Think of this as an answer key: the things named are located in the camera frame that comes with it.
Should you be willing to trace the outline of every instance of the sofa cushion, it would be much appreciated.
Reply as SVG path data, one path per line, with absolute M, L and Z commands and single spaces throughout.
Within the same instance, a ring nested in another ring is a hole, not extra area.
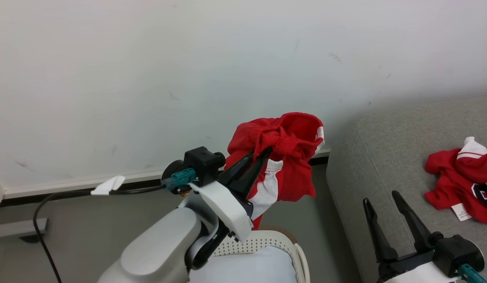
M 423 169 L 429 154 L 463 146 L 468 136 L 487 147 L 487 97 L 424 104 L 364 115 L 346 127 L 332 147 L 327 179 L 362 280 L 374 283 L 378 264 L 362 200 L 369 197 L 378 221 L 399 255 L 414 252 L 414 239 L 392 199 L 397 190 L 428 229 L 460 234 L 482 250 L 487 279 L 487 224 L 460 222 L 450 209 L 437 211 L 424 194 L 437 176 Z

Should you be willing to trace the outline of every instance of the red garment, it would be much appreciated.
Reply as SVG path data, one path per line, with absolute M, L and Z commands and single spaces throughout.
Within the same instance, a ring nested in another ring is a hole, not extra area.
M 228 146 L 226 168 L 254 150 L 254 158 L 266 148 L 273 151 L 267 166 L 249 193 L 254 205 L 254 229 L 261 215 L 276 201 L 298 201 L 315 196 L 308 160 L 324 144 L 322 122 L 305 113 L 287 113 L 280 118 L 259 118 L 240 124 Z
M 425 170 L 441 175 L 435 190 L 425 193 L 436 209 L 451 208 L 462 202 L 468 214 L 487 224 L 485 147 L 469 137 L 462 149 L 440 151 L 428 156 Z

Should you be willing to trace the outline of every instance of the electrical connector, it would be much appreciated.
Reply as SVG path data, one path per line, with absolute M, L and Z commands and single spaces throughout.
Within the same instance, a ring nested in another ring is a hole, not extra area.
M 187 168 L 185 170 L 173 173 L 170 178 L 161 180 L 161 184 L 165 185 L 166 189 L 173 191 L 179 186 L 187 185 L 194 182 L 196 179 L 196 172 L 193 168 Z
M 460 266 L 458 275 L 462 276 L 462 279 L 467 283 L 486 283 L 486 280 L 468 264 Z

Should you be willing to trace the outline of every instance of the gray floor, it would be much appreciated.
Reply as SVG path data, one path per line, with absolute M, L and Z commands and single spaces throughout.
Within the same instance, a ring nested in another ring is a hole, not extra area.
M 325 181 L 315 166 L 317 197 L 274 204 L 263 225 L 281 226 L 303 248 L 312 283 L 359 283 L 355 261 Z M 180 198 L 165 191 L 119 197 L 79 197 L 48 203 L 45 240 L 64 283 L 95 282 L 134 238 L 174 209 Z M 31 219 L 35 204 L 0 208 L 0 224 Z M 55 283 L 40 244 L 0 239 L 0 283 Z

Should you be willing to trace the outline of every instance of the clothing tag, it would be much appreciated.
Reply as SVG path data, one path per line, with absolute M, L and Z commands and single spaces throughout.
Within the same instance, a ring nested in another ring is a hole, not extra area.
M 472 216 L 465 211 L 465 207 L 463 206 L 463 203 L 455 204 L 451 208 L 453 209 L 453 211 L 458 217 L 458 220 L 460 221 L 472 218 Z

